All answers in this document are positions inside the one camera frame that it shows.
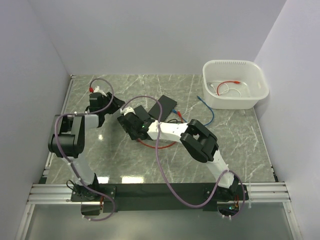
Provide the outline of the black network switch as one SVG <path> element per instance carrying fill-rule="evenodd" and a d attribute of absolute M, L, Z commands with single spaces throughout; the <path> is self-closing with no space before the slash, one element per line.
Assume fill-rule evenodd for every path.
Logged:
<path fill-rule="evenodd" d="M 158 99 L 158 102 L 161 104 L 162 107 L 160 122 L 164 122 L 178 103 L 177 101 L 173 100 L 172 98 L 166 95 L 162 95 Z M 158 120 L 160 115 L 160 106 L 157 103 L 155 103 L 153 107 L 148 111 L 148 114 L 153 119 Z"/>

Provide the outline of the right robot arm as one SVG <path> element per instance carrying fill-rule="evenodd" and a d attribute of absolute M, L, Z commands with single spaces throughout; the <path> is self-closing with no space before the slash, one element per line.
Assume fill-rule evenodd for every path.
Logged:
<path fill-rule="evenodd" d="M 192 119 L 187 123 L 167 123 L 150 118 L 141 120 L 133 112 L 123 113 L 117 120 L 132 140 L 181 143 L 193 159 L 207 164 L 224 199 L 230 200 L 237 195 L 239 180 L 223 160 L 218 138 L 200 121 Z"/>

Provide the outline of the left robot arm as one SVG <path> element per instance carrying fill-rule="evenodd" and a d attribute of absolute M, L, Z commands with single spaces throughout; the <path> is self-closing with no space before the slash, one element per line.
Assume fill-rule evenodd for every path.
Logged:
<path fill-rule="evenodd" d="M 64 160 L 72 171 L 76 192 L 82 191 L 89 201 L 100 197 L 97 175 L 89 167 L 83 153 L 87 130 L 100 128 L 105 115 L 114 114 L 125 102 L 111 92 L 94 92 L 89 95 L 89 105 L 84 113 L 55 115 L 52 122 L 48 150 Z"/>

